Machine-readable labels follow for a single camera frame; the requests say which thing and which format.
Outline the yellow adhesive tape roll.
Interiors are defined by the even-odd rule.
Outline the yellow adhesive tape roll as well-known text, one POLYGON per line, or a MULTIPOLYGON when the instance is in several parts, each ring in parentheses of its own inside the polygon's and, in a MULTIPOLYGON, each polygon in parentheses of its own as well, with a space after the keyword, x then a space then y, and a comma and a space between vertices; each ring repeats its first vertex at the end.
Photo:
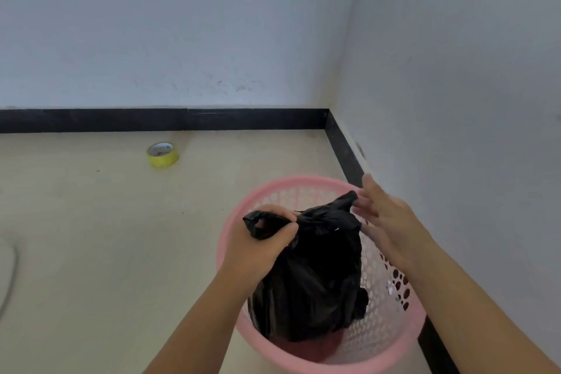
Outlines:
POLYGON ((154 168, 165 168, 175 164, 179 158, 179 152, 170 142, 158 142, 146 150, 148 163, 154 168))

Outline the black plastic garbage bag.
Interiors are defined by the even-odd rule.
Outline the black plastic garbage bag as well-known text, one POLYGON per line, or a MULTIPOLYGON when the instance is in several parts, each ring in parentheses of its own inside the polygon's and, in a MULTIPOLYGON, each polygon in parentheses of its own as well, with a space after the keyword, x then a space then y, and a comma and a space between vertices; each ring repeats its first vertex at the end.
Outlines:
POLYGON ((298 231, 248 300, 261 335, 302 342, 362 320, 368 291, 361 286, 361 222, 350 191, 297 216, 298 231))

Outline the black baseboard strip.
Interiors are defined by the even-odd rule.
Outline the black baseboard strip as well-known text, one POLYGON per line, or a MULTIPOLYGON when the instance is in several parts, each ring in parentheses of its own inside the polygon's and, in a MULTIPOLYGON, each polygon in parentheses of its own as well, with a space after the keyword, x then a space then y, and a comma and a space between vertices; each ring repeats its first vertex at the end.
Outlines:
POLYGON ((0 134, 323 130, 327 108, 64 108, 0 110, 0 134))
MULTIPOLYGON (((327 110, 326 136, 347 182, 359 186, 365 171, 351 148, 351 139, 344 135, 340 126, 331 110, 327 110)), ((418 344, 432 374, 460 374, 428 316, 425 317, 418 344)))

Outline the person's right hand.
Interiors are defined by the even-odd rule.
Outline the person's right hand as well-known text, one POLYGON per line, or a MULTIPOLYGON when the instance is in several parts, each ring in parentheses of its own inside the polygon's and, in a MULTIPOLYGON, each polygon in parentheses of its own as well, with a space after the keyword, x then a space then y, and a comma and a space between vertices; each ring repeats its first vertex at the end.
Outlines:
POLYGON ((395 206, 392 248, 379 250, 392 266, 413 280, 422 271, 426 255, 436 243, 411 207, 388 195, 395 206))

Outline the person's right forearm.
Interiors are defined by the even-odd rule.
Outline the person's right forearm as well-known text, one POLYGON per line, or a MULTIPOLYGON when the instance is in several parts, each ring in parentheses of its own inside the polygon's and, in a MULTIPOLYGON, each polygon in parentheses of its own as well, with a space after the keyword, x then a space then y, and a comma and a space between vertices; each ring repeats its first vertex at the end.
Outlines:
POLYGON ((438 244, 408 261, 403 271, 460 374, 561 374, 438 244))

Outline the pink perforated plastic waste basket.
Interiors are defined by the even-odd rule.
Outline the pink perforated plastic waste basket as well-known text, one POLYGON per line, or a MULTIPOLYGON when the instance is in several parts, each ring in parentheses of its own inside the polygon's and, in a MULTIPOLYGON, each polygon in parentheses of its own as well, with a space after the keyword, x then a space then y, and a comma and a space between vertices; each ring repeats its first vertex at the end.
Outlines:
MULTIPOLYGON (((223 263, 229 234, 237 219, 268 203, 290 209, 322 205, 358 187, 322 176, 299 175, 270 181, 245 196, 228 215, 216 252, 216 268, 223 263)), ((416 344, 426 312, 401 271, 387 262, 367 237, 361 235, 360 285, 368 292, 368 307, 362 320, 342 333, 336 349, 320 362, 288 353, 254 328, 247 304, 239 314, 236 329, 244 341, 263 358, 290 374, 383 374, 416 344)))

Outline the person's left hand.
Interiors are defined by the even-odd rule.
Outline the person's left hand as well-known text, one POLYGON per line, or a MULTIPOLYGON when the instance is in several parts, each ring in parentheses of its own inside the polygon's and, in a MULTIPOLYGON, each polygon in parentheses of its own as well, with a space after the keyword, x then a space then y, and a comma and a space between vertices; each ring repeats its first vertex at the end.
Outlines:
MULTIPOLYGON (((277 205, 263 205, 259 211, 270 212, 297 221, 297 212, 277 205)), ((235 221, 229 234, 221 274, 233 280, 239 288, 249 289, 252 293, 257 283, 273 267, 279 252, 279 231, 266 240, 254 239, 242 219, 235 221)))

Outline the person's left forearm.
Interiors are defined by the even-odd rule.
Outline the person's left forearm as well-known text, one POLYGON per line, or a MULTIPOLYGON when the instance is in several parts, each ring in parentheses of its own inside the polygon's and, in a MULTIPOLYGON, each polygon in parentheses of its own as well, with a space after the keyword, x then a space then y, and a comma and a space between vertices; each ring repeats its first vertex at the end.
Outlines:
POLYGON ((267 273, 221 267, 142 374, 219 374, 242 306, 267 273))

